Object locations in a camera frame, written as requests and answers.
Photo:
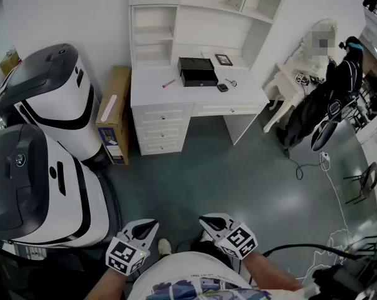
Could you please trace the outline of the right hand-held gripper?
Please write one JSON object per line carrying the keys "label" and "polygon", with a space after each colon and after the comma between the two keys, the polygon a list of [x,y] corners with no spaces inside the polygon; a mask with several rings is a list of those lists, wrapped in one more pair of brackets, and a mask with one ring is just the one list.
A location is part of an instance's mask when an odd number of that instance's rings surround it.
{"label": "right hand-held gripper", "polygon": [[258,247],[254,233],[243,222],[222,238],[226,227],[231,227],[235,223],[229,214],[205,214],[199,217],[199,222],[212,240],[218,242],[222,252],[231,257],[244,259]]}

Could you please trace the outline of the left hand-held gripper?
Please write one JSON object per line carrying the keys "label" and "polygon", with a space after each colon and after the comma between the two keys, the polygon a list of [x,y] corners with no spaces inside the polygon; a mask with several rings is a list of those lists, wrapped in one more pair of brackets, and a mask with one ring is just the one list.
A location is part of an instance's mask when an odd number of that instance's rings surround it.
{"label": "left hand-held gripper", "polygon": [[159,229],[155,219],[140,219],[125,225],[106,251],[106,265],[129,276],[137,271],[149,256],[149,248]]}

